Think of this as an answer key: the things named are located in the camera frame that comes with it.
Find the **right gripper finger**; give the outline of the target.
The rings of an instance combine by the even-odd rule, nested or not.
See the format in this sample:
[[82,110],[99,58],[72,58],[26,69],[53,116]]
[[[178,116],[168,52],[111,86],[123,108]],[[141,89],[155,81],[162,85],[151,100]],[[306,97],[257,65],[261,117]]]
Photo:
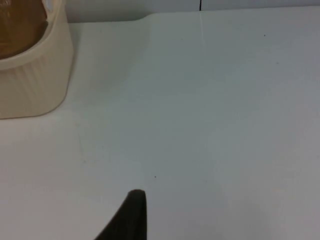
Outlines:
[[147,197],[144,190],[134,189],[115,215],[96,237],[97,240],[147,240]]

